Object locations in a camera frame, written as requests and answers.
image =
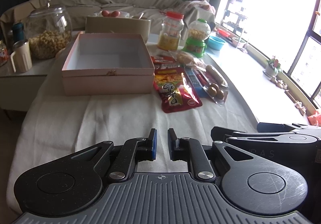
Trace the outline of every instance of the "red plastic container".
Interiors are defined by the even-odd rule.
[[[220,34],[221,36],[223,36],[223,37],[229,37],[229,36],[231,35],[230,33],[224,31],[224,30],[221,29],[221,28],[220,28],[218,31],[219,31],[219,34]]]

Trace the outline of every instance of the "gray ribbed plate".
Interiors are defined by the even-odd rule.
[[[232,207],[211,183],[188,173],[135,173],[127,182],[111,184],[101,199],[75,215],[46,218],[24,213],[15,224],[303,224],[298,212],[258,217]]]

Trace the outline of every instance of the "pink box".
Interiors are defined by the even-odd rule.
[[[80,34],[62,80],[68,96],[150,93],[154,71],[141,35]]]

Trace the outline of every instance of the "red flower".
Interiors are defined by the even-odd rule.
[[[278,64],[279,64],[279,60],[278,60],[278,59],[276,59],[276,60],[274,61],[273,66],[274,66],[274,67],[277,67],[277,66],[278,66]]]

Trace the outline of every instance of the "cup handle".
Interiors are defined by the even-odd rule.
[[[16,54],[16,52],[13,52],[11,55],[10,55],[10,61],[11,61],[11,66],[12,66],[12,69],[13,69],[13,72],[15,73],[16,72],[16,66],[14,65],[14,61],[13,61],[13,56]]]

